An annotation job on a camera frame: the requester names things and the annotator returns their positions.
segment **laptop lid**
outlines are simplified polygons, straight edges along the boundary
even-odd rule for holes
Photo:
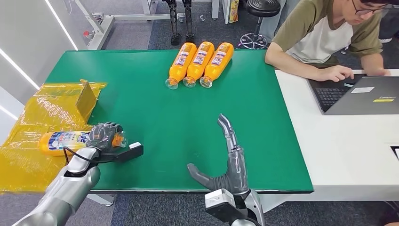
[[[325,114],[399,114],[399,76],[362,77]]]

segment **glasses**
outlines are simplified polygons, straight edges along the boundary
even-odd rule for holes
[[[365,15],[367,13],[378,13],[378,12],[383,12],[389,9],[392,9],[392,5],[390,5],[389,7],[384,7],[384,8],[378,8],[378,9],[357,9],[355,2],[352,0],[353,3],[353,7],[355,7],[356,13],[355,15]]]

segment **silver robotic arm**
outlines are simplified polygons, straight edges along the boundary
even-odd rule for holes
[[[89,134],[87,147],[76,153],[69,150],[73,153],[71,161],[47,187],[38,206],[13,226],[65,225],[100,179],[98,164],[124,162],[143,154],[143,146],[139,143],[129,147],[127,151],[115,153],[112,140],[118,132],[122,132],[122,127],[115,123],[94,126]]]
[[[85,147],[77,154],[88,159],[98,157],[95,148]],[[38,206],[14,226],[62,226],[73,215],[90,190],[100,179],[97,166],[89,168],[89,162],[73,156],[57,177],[47,187]]]
[[[244,151],[237,143],[236,134],[229,120],[219,115],[218,124],[227,142],[227,171],[221,176],[210,177],[189,163],[193,179],[211,190],[205,195],[207,213],[231,226],[265,226],[259,195],[248,187]]]

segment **stool base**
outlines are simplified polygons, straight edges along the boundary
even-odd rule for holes
[[[267,40],[260,34],[255,38],[254,33],[248,33],[241,36],[239,45],[248,49],[263,49],[267,45]]]

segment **laptop keyboard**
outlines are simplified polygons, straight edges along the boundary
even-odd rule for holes
[[[324,106],[334,105],[349,88],[334,88],[334,89],[316,89],[320,102]]]

